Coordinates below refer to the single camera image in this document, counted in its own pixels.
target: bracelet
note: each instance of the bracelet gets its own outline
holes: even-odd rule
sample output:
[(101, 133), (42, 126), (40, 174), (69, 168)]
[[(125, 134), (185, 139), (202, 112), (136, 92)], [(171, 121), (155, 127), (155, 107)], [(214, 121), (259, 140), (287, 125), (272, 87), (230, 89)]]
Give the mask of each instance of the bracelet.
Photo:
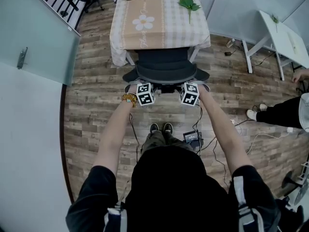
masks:
[(136, 107), (136, 102), (137, 102), (137, 96), (132, 93), (126, 93), (122, 96), (122, 101), (127, 101), (131, 102), (133, 104), (133, 107)]

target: checkered tablecloth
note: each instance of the checkered tablecloth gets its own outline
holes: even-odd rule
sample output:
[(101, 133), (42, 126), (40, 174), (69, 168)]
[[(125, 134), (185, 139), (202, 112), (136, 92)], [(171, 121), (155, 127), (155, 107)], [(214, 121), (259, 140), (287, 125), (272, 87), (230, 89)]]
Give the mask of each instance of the checkered tablecloth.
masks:
[[(200, 0), (193, 0), (201, 6)], [(110, 33), (112, 61), (126, 64), (126, 50), (211, 45), (203, 8), (189, 13), (179, 0), (118, 0)]]

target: trousers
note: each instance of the trousers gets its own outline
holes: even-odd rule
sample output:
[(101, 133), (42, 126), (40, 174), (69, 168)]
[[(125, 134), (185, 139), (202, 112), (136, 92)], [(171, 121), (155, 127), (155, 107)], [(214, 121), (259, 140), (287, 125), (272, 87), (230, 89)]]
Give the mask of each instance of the trousers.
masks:
[(160, 130), (156, 130), (153, 133), (149, 133), (146, 141), (142, 147), (142, 154), (152, 148), (162, 147), (162, 146), (176, 146), (189, 151), (194, 151), (193, 148), (183, 141), (173, 137), (170, 132), (162, 133)]
[(256, 114), (256, 121), (302, 129), (298, 116), (299, 102), (300, 97), (296, 97), (273, 107), (269, 106), (266, 111)]

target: black shirt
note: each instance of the black shirt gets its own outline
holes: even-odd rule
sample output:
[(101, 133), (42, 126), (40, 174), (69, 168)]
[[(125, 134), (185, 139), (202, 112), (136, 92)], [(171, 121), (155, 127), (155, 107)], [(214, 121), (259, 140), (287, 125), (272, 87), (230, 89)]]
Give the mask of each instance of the black shirt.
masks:
[[(262, 204), (271, 210), (265, 226), (272, 227), (278, 209), (260, 175), (252, 166), (239, 168), (235, 175), (244, 176), (247, 204)], [(262, 199), (255, 196), (257, 192), (263, 194)], [(93, 167), (77, 201), (69, 209), (66, 217), (69, 230), (102, 232), (107, 208), (116, 203), (114, 174), (105, 167)], [(228, 195), (217, 181), (207, 176), (197, 154), (173, 146), (154, 148), (142, 155), (133, 171), (125, 208), (128, 231), (238, 230), (235, 192), (230, 189)]]

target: wooden floor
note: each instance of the wooden floor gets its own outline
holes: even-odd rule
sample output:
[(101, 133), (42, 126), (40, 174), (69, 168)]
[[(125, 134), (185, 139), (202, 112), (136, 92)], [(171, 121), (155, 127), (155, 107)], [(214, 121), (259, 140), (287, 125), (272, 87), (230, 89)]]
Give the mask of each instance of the wooden floor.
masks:
[[(88, 14), (83, 15), (78, 26), (82, 38), (76, 58), (73, 84), (67, 88), (65, 101), (65, 153), (75, 199), (96, 157), (100, 133), (120, 102), (126, 85), (122, 81), (122, 75), (132, 69), (128, 65), (117, 68), (112, 64), (109, 34), (115, 4), (113, 0), (102, 0), (102, 3), (105, 11), (93, 7)], [(253, 105), (262, 102), (275, 105), (298, 95), (295, 91), (296, 85), (290, 81), (290, 67), (284, 71), (286, 81), (280, 81), (276, 59), (271, 56), (260, 66), (254, 67), (253, 74), (248, 74), (244, 53), (241, 50), (237, 50), (230, 57), (224, 56), (224, 52), (228, 50), (225, 47), (227, 40), (211, 35), (211, 47), (200, 50), (196, 63), (200, 69), (211, 75), (208, 83), (212, 95), (230, 119), (240, 123), (247, 119), (246, 110), (251, 109)], [(252, 57), (253, 66), (269, 54), (266, 50), (257, 52)], [(192, 125), (198, 119), (199, 108), (180, 105), (178, 99), (178, 93), (157, 93), (155, 105), (132, 110), (134, 127), (141, 144), (153, 122), (159, 126), (164, 122), (171, 122), (175, 136), (180, 139), (183, 133), (192, 129)], [(199, 127), (207, 145), (214, 133), (206, 111)], [(246, 150), (250, 148), (258, 133), (276, 137), (287, 134), (286, 128), (254, 121), (245, 122), (241, 128), (237, 128), (239, 132), (242, 131)], [(281, 196), (284, 192), (281, 182), (289, 170), (301, 171), (300, 164), (306, 160), (309, 152), (308, 142), (309, 137), (302, 130), (294, 130), (281, 139), (266, 136), (256, 138), (249, 157), (274, 195)], [(224, 167), (215, 161), (212, 152), (214, 143), (215, 141), (202, 151), (201, 158), (208, 175), (225, 187)], [(136, 145), (132, 128), (128, 123), (120, 153), (118, 192), (124, 189), (125, 183), (131, 178), (136, 164)], [(226, 164), (219, 145), (216, 147), (216, 154), (218, 160)], [(226, 182), (229, 180), (230, 174), (227, 172)]]

